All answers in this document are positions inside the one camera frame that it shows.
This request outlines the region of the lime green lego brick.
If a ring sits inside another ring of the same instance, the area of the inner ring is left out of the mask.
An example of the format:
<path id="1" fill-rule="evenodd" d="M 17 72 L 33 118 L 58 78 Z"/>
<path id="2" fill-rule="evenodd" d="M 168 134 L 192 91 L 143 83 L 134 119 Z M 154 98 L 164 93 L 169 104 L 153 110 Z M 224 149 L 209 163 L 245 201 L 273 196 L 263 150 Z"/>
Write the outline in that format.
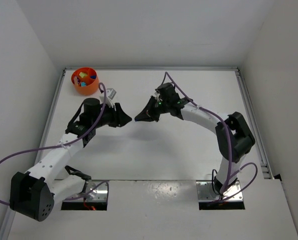
<path id="1" fill-rule="evenodd" d="M 79 73 L 79 76 L 82 77 L 82 78 L 84 78 L 85 76 L 87 76 L 87 74 L 84 73 L 84 72 L 80 72 L 80 73 Z"/>

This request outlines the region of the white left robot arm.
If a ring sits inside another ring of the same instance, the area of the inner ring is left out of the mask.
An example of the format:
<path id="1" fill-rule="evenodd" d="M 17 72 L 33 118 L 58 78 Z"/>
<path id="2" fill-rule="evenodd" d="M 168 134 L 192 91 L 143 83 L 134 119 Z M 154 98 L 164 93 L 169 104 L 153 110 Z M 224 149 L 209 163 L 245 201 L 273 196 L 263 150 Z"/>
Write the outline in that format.
<path id="1" fill-rule="evenodd" d="M 92 178 L 69 166 L 69 161 L 87 146 L 98 128 L 121 128 L 131 121 L 120 103 L 86 98 L 68 122 L 59 144 L 25 173 L 12 177 L 10 209 L 42 222 L 59 202 L 73 195 L 85 196 Z"/>

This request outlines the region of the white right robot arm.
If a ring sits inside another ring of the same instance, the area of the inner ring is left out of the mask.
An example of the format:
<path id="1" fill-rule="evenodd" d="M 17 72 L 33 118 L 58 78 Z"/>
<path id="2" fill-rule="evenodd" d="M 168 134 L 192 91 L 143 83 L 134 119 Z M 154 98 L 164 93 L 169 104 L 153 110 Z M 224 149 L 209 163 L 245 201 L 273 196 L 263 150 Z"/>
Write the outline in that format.
<path id="1" fill-rule="evenodd" d="M 242 159 L 255 145 L 255 138 L 244 116 L 236 111 L 223 119 L 220 114 L 198 106 L 188 96 L 180 97 L 172 83 L 157 87 L 134 120 L 158 122 L 162 114 L 195 123 L 216 135 L 222 160 L 212 182 L 214 193 L 222 195 L 237 180 Z"/>

